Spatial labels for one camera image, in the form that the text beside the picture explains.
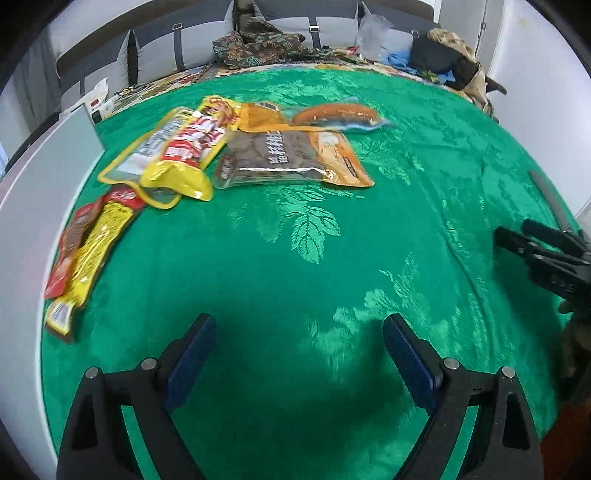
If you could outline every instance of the snack bag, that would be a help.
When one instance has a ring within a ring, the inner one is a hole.
[[[141,174],[142,187],[165,187],[208,201],[213,188],[203,170],[226,144],[226,133],[238,128],[240,105],[219,96],[206,97],[166,143],[158,160]]]
[[[355,128],[370,131],[389,124],[376,110],[361,105],[355,97],[308,108],[279,106],[271,102],[243,103],[240,117],[240,130],[249,133]]]
[[[348,187],[374,185],[341,133],[234,133],[228,142],[228,153],[217,165],[214,185],[224,189],[264,181],[323,181]]]
[[[100,196],[94,202],[84,205],[74,212],[69,225],[61,234],[59,254],[47,280],[45,298],[54,299],[64,293],[82,238],[89,226],[96,220],[102,207],[103,197]]]
[[[170,189],[142,187],[139,180],[144,170],[160,155],[168,140],[189,123],[193,110],[179,107],[167,113],[150,132],[135,140],[99,173],[99,181],[124,183],[132,187],[148,205],[160,209],[174,207],[181,195]]]
[[[84,307],[109,252],[145,206],[132,188],[123,185],[113,186],[103,202],[94,227],[76,253],[65,292],[46,311],[46,328],[67,342],[73,341],[74,311]]]

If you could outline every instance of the red snack package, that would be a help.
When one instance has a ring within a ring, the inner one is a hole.
[[[94,202],[74,212],[70,223],[61,234],[59,255],[47,280],[45,298],[54,299],[66,291],[76,252],[80,248],[85,232],[95,222],[102,208],[103,196],[101,195]]]

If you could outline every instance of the green tablecloth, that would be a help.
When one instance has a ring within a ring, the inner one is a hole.
[[[348,134],[376,185],[267,184],[146,208],[125,233],[74,345],[43,336],[47,416],[56,448],[79,380],[96,365],[159,355],[201,312],[219,341],[174,422],[210,480],[392,478],[427,417],[383,346],[400,312],[442,356],[471,369],[512,365],[539,434],[556,416],[557,299],[495,252],[498,225],[554,225],[517,142],[467,101],[361,72],[239,74],[148,100],[97,126],[105,155],[77,206],[124,147],[175,106],[205,95],[312,105],[355,95],[395,129]],[[125,412],[148,479],[157,478]],[[471,409],[465,427],[473,422]],[[469,430],[446,472],[455,478]]]

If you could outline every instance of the pile of clothes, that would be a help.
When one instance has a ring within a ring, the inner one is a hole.
[[[494,109],[486,93],[506,90],[486,77],[474,51],[457,34],[433,28],[427,35],[417,37],[410,51],[393,52],[384,63],[405,72],[418,74],[433,83],[444,83],[462,90],[474,105],[489,116]]]
[[[240,33],[232,32],[213,42],[217,59],[231,70],[298,61],[315,63],[360,63],[344,49],[312,48],[302,45],[301,34],[285,34],[270,23],[251,18]]]

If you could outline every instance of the orange sausage package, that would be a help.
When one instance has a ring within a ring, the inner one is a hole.
[[[311,107],[280,106],[272,102],[243,103],[240,117],[240,130],[248,133],[349,129],[371,131],[390,123],[376,110],[359,103],[355,97]]]

